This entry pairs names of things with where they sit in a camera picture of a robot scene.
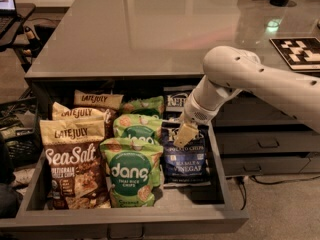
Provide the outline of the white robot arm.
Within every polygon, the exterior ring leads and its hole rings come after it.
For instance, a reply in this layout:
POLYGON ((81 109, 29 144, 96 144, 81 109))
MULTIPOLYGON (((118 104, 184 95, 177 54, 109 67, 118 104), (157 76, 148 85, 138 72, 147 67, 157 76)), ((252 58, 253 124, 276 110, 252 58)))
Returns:
POLYGON ((203 59, 203 77, 185 102, 174 145, 187 145, 200 125, 209 124, 242 91, 320 132, 319 78, 271 68, 253 52, 218 46, 203 59))

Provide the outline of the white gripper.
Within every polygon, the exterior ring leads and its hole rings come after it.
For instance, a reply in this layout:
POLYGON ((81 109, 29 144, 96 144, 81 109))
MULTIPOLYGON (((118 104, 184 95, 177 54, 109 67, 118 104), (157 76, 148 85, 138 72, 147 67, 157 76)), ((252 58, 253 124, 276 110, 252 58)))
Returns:
POLYGON ((190 95, 183 107, 180 120, 185 122, 179 126, 174 145, 183 148, 198 134, 197 125, 207 125, 218 114, 220 105, 214 109, 200 106, 193 95, 190 95))

